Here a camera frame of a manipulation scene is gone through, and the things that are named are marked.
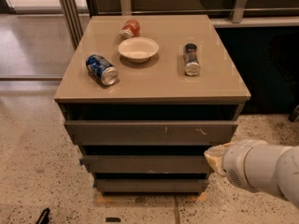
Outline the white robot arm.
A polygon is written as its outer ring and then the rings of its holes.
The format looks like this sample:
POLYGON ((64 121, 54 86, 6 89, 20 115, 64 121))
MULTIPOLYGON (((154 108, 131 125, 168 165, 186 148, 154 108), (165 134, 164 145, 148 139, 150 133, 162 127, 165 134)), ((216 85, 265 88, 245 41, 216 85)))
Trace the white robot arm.
POLYGON ((235 187, 267 193, 299 208, 299 147, 246 139, 210 147, 204 155, 235 187))

